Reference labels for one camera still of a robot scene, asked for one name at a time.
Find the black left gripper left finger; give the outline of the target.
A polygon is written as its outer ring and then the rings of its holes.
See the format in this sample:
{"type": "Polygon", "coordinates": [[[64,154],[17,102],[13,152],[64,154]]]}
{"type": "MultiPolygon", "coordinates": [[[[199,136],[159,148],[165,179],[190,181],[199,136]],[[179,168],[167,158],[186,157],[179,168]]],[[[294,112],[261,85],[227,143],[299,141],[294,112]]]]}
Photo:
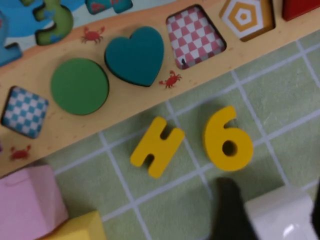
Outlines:
{"type": "Polygon", "coordinates": [[[212,240],[254,240],[255,229],[245,209],[241,190],[229,177],[216,179],[217,210],[212,224],[212,240]]]}

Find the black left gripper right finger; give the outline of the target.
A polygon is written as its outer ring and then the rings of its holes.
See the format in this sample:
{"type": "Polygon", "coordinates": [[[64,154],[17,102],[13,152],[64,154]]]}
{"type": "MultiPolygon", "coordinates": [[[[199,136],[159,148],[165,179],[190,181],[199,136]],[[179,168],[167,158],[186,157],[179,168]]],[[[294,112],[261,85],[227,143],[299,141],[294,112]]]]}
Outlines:
{"type": "Polygon", "coordinates": [[[311,225],[317,236],[317,239],[320,239],[320,184],[318,184],[317,192],[313,202],[313,210],[310,215],[311,225]]]}

